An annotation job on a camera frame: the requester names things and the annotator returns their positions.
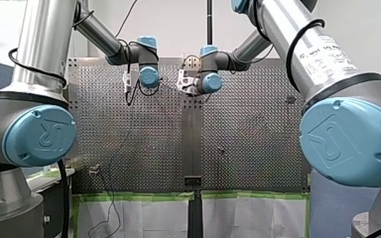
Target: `label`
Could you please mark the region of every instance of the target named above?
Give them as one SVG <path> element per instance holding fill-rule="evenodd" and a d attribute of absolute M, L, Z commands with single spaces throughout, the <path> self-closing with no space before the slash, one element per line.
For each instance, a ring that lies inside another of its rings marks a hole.
<path fill-rule="evenodd" d="M 331 76 L 358 70 L 331 37 L 321 36 L 321 44 L 299 54 L 299 59 L 314 81 L 327 81 Z"/>

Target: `blue joint cover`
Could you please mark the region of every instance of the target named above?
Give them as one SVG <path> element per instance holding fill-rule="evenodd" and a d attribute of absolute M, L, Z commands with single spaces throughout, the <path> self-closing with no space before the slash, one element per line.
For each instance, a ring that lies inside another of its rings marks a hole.
<path fill-rule="evenodd" d="M 157 87 L 160 83 L 159 73 L 151 66 L 145 66 L 139 71 L 139 79 L 146 88 Z"/>
<path fill-rule="evenodd" d="M 249 0 L 231 0 L 231 8 L 234 12 L 242 14 L 247 12 Z"/>
<path fill-rule="evenodd" d="M 153 49 L 157 48 L 157 40 L 156 40 L 155 37 L 141 36 L 141 37 L 138 38 L 137 42 L 139 44 L 141 44 L 143 46 L 146 46 L 146 47 L 149 47 L 149 48 L 153 48 Z"/>
<path fill-rule="evenodd" d="M 75 135 L 75 122 L 69 112 L 55 105 L 37 106 L 8 127 L 2 152 L 15 166 L 48 166 L 69 152 Z"/>
<path fill-rule="evenodd" d="M 199 55 L 201 57 L 206 57 L 210 54 L 217 53 L 218 52 L 218 47 L 214 45 L 206 45 L 203 48 L 200 49 Z"/>
<path fill-rule="evenodd" d="M 222 78 L 218 73 L 212 72 L 208 74 L 202 82 L 203 91 L 205 93 L 213 93 L 221 89 Z"/>
<path fill-rule="evenodd" d="M 328 98 L 308 110 L 300 130 L 302 150 L 323 176 L 344 185 L 381 187 L 381 107 Z"/>

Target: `wall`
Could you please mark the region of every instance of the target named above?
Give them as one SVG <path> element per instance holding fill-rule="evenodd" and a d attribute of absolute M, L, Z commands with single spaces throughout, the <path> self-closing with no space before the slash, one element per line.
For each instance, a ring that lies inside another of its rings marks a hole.
<path fill-rule="evenodd" d="M 358 68 L 381 73 L 381 1 L 318 0 L 330 33 Z"/>
<path fill-rule="evenodd" d="M 245 15 L 238 15 L 231 10 L 231 1 L 212 2 L 213 42 L 223 51 L 232 51 L 255 28 Z M 101 22 L 112 33 L 116 33 L 132 3 L 133 0 L 89 0 L 89 9 L 95 10 Z M 161 57 L 197 55 L 206 44 L 205 4 L 205 0 L 140 0 L 120 37 L 132 41 L 141 35 L 155 36 Z M 99 56 L 94 47 L 89 50 L 91 56 Z M 271 54 L 271 58 L 277 57 L 275 53 Z"/>
<path fill-rule="evenodd" d="M 0 62 L 13 65 L 8 52 L 18 46 L 26 1 L 0 1 Z M 70 57 L 86 57 L 87 42 L 78 32 L 72 31 Z"/>

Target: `perforated metal panel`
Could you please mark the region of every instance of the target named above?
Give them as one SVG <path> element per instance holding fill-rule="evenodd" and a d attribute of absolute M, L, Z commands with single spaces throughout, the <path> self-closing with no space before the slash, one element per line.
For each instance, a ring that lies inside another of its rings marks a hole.
<path fill-rule="evenodd" d="M 223 75 L 224 87 L 203 112 L 202 188 L 306 189 L 310 166 L 298 130 L 303 99 L 282 62 L 268 59 Z"/>
<path fill-rule="evenodd" d="M 159 68 L 164 77 L 160 91 L 153 97 L 137 91 L 128 107 L 122 83 L 125 67 L 101 59 L 71 60 L 71 110 L 83 162 L 73 180 L 74 192 L 183 190 L 181 96 L 170 89 L 175 82 L 169 81 L 177 78 L 178 65 L 180 61 L 167 60 Z M 100 175 L 90 175 L 88 169 L 97 165 Z"/>
<path fill-rule="evenodd" d="M 279 59 L 223 73 L 223 89 L 203 105 L 176 91 L 182 61 L 161 59 L 160 92 L 138 93 L 133 113 L 123 93 L 124 67 L 102 59 L 69 63 L 70 110 L 83 163 L 74 192 L 182 191 L 184 176 L 202 176 L 202 189 L 306 191 L 310 166 L 298 138 L 303 101 Z M 97 165 L 102 176 L 90 175 Z"/>

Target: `robot logo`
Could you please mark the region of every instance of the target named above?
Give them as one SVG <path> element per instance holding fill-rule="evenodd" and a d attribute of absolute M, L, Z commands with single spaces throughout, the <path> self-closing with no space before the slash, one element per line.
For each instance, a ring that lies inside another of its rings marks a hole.
<path fill-rule="evenodd" d="M 358 154 L 346 131 L 338 123 L 336 115 L 331 115 L 314 127 L 308 133 L 308 141 L 328 168 L 333 168 Z"/>
<path fill-rule="evenodd" d="M 63 151 L 64 134 L 67 124 L 64 122 L 44 120 L 41 123 L 44 133 L 39 139 L 40 151 Z"/>

